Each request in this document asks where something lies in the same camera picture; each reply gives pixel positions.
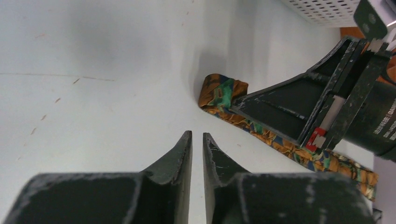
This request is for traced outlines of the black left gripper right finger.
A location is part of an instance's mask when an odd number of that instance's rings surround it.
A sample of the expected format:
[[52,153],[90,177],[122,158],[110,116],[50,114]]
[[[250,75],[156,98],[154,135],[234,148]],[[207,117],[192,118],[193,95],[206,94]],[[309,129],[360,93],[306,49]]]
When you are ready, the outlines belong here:
[[355,184],[338,173],[250,173],[203,134],[209,224],[372,224]]

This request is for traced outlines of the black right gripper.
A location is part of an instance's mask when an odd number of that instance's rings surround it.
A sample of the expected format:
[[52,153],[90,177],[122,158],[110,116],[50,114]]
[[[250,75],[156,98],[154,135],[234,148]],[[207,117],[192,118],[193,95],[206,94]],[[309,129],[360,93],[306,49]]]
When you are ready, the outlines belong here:
[[346,140],[396,159],[396,86],[379,82],[391,53],[346,36],[305,73],[231,102],[231,110],[311,151]]

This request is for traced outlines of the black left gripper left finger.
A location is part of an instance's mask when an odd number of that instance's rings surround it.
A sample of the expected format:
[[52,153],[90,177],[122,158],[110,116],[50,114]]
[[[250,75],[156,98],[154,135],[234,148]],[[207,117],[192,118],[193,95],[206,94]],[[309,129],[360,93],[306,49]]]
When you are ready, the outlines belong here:
[[140,172],[44,173],[32,177],[6,224],[186,224],[192,132]]

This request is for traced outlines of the dark floral patterned tie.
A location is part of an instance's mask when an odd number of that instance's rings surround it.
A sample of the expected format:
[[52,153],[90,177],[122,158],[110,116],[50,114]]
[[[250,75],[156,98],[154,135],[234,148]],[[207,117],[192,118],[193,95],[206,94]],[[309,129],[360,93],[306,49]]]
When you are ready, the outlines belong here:
[[349,177],[368,200],[375,201],[379,177],[376,172],[332,150],[313,153],[298,147],[258,123],[232,112],[232,99],[246,95],[247,90],[248,83],[221,74],[210,74],[204,79],[198,106],[204,112],[244,130],[310,171],[336,172]]

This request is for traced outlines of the white plastic mesh basket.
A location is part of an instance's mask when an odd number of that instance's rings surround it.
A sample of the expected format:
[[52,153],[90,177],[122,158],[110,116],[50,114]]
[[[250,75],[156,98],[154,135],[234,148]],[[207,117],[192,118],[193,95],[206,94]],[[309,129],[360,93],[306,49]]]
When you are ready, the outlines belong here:
[[326,27],[355,27],[354,12],[358,0],[281,0],[307,22]]

